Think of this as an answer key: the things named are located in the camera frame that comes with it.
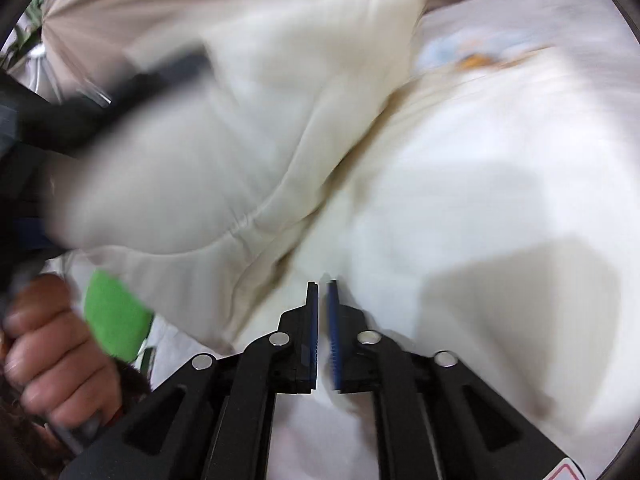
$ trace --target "metal screw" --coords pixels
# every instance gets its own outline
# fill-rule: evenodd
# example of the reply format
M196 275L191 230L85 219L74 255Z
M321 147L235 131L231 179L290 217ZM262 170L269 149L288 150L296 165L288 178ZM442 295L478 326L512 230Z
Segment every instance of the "metal screw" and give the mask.
M365 330L358 334L358 341L363 345L375 345L376 343L379 343L381 339L382 336L375 330Z
M210 355L200 354L196 355L191 360L191 366L193 366L196 370L206 370L213 364L213 359Z
M438 352L433 360L436 361L438 366L442 366L443 368L449 368L458 364L458 356L446 350L444 352Z
M269 336L269 343L274 346L284 346L289 342L289 334L274 332Z

